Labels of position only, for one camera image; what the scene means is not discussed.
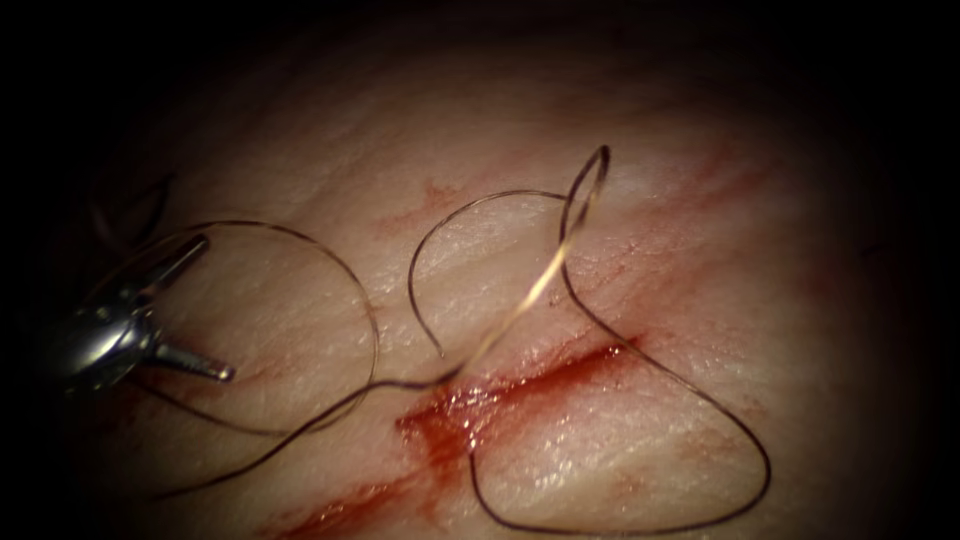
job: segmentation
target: skin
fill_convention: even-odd
[[[203,64],[145,115],[100,169],[98,189],[121,194],[104,206],[175,170],[156,236],[247,219],[316,238],[369,294],[381,330],[378,377],[423,378],[444,365],[406,298],[407,265],[423,235],[490,193],[564,193],[591,153],[609,145],[594,236],[571,261],[575,278],[600,283],[584,299],[743,418],[774,466],[754,510],[677,536],[875,538],[899,526],[896,509],[919,474],[924,403],[919,365],[898,360],[915,354],[919,325],[910,314],[922,307],[907,285],[917,270],[889,247],[902,245],[903,225],[856,132],[791,92],[770,75],[769,59],[734,39],[753,31],[746,20],[571,3],[547,23],[535,3],[514,9],[509,23],[494,17],[499,10],[449,5],[351,20],[332,40],[317,37],[329,31],[322,21],[251,40]],[[491,206],[492,217],[468,225],[498,223],[500,231],[466,227],[461,243],[440,241],[424,254],[426,305],[440,310],[459,298],[454,306],[469,306],[437,317],[450,350],[469,350],[496,320],[498,302],[522,294],[552,252],[544,239],[555,237],[559,205],[529,203]],[[129,235],[147,206],[120,215],[117,230]],[[230,362],[238,380],[215,386],[151,369],[132,380],[275,429],[296,427],[363,384],[368,327],[352,285],[328,260],[264,232],[211,239],[214,249],[163,296],[157,316],[171,341]],[[511,240],[519,243],[512,251],[503,247]],[[484,271],[466,272],[457,263],[464,258]],[[496,294],[471,296],[483,280]],[[525,373],[537,350],[582,353],[605,343],[568,303],[556,304],[533,310],[468,379]],[[705,492],[749,498],[762,476],[742,434],[663,380],[628,384],[607,397],[577,390],[565,406],[580,424],[563,427],[548,414],[538,420],[542,431],[511,443],[579,436],[564,449],[579,457],[589,455],[591,437],[634,444],[636,457],[593,471],[602,480],[571,474],[567,489],[546,490],[554,497],[547,505],[575,508],[620,486],[618,501],[629,502],[616,514],[624,527],[729,510],[680,487],[693,465],[707,471]],[[631,392],[644,389],[656,398],[649,415],[632,416]],[[466,484],[429,518],[414,498],[368,526],[297,532],[346,486],[416,470],[414,443],[395,422],[424,400],[371,396],[330,433],[298,441],[253,473],[162,503],[142,498],[246,463],[273,440],[214,428],[128,384],[57,411],[58,436],[81,489],[119,537],[532,537],[493,523]],[[586,413],[591,407],[625,420],[604,426]],[[632,443],[662,432],[651,419],[694,427],[662,447]],[[486,484],[492,493],[525,485],[511,476],[510,459],[490,458],[488,470],[499,471]],[[555,465],[529,459],[548,471]],[[656,476],[652,462],[667,472]],[[416,477],[414,485],[429,492],[430,482]],[[634,493],[649,483],[658,489]],[[514,517],[535,519],[539,493],[521,490]],[[641,515],[651,508],[654,517]]]

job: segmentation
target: pale skin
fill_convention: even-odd
[[[695,29],[735,33],[736,21],[704,30],[672,20],[654,34],[649,23],[614,15],[561,16],[547,26],[527,13],[515,23],[525,30],[494,32],[476,28],[501,23],[450,22],[461,9],[370,23],[333,45],[311,37],[321,25],[307,25],[236,52],[125,142],[126,157],[105,168],[103,185],[134,193],[175,169],[158,234],[245,219],[315,238],[369,295],[380,329],[377,376],[424,379],[443,364],[406,297],[423,235],[491,193],[565,193],[592,152],[609,145],[610,184],[594,222],[604,234],[585,238],[575,258],[581,270],[572,268],[598,283],[585,299],[730,407],[773,462],[772,487],[755,509],[675,537],[882,533],[882,516],[910,475],[907,465],[885,464],[910,455],[917,388],[916,373],[891,362],[911,338],[891,300],[899,270],[882,252],[863,255],[887,238],[888,223],[876,211],[882,201],[862,191],[870,180],[860,176],[860,157],[824,144],[833,126],[784,97],[747,57],[697,47]],[[437,318],[451,349],[469,349],[458,340],[495,320],[555,247],[542,241],[555,241],[559,203],[525,202],[491,207],[494,214],[464,225],[460,243],[447,238],[425,253],[422,292],[434,309],[450,309]],[[276,429],[296,427],[364,383],[372,338],[342,274],[279,236],[230,229],[211,239],[214,250],[164,298],[158,317],[172,341],[235,365],[237,381],[216,386],[155,370],[137,380],[210,414]],[[462,258],[483,271],[457,266]],[[484,279],[496,292],[476,292]],[[601,342],[560,305],[531,313],[475,375],[520,369],[511,362],[567,346],[569,336],[582,339],[569,345],[581,353]],[[344,486],[379,485],[416,468],[395,429],[416,394],[371,395],[329,433],[305,437],[246,476],[148,504],[138,497],[242,465],[275,439],[213,427],[130,385],[111,392],[78,415],[71,433],[87,434],[75,455],[99,500],[124,501],[109,518],[123,537],[533,537],[494,523],[469,489],[447,495],[429,518],[409,500],[347,532],[292,532],[325,501],[344,497]],[[676,401],[646,404],[649,417],[633,416],[626,393],[581,393],[567,414],[583,425],[543,419],[527,441],[538,447],[560,435],[611,436],[578,417],[611,411],[604,418],[622,423],[611,424],[607,444],[629,446],[634,457],[591,469],[607,475],[599,486],[558,469],[569,475],[564,489],[521,489],[513,517],[535,519],[542,492],[575,507],[614,485],[630,503],[615,513],[624,528],[696,521],[749,498],[762,475],[742,436],[683,405],[680,394],[658,395]],[[649,442],[657,426],[691,422],[686,446]],[[712,441],[707,428],[727,438]],[[724,441],[734,448],[725,454],[730,474],[718,472],[726,470],[717,458]],[[587,447],[565,451],[583,456]],[[684,449],[695,455],[684,458]],[[651,460],[660,476],[649,472]],[[722,493],[719,502],[680,486],[691,462],[705,467],[703,489]],[[549,463],[545,470],[558,471]],[[492,493],[516,482],[509,472],[489,478]],[[641,515],[644,508],[657,511]]]

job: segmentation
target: red blood stain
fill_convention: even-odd
[[[375,530],[408,513],[438,528],[442,503],[472,490],[467,455],[481,448],[509,451],[523,425],[562,409],[578,387],[635,369],[634,357],[605,346],[531,376],[456,381],[438,388],[394,426],[417,460],[412,473],[350,489],[304,512],[287,512],[264,527],[264,537],[284,540],[339,537]],[[289,521],[297,520],[294,525]]]
[[[401,231],[410,230],[421,220],[435,215],[438,211],[451,208],[457,193],[459,190],[455,188],[439,187],[434,185],[433,180],[428,180],[420,207],[377,220],[374,223],[377,236],[380,238],[395,236]]]

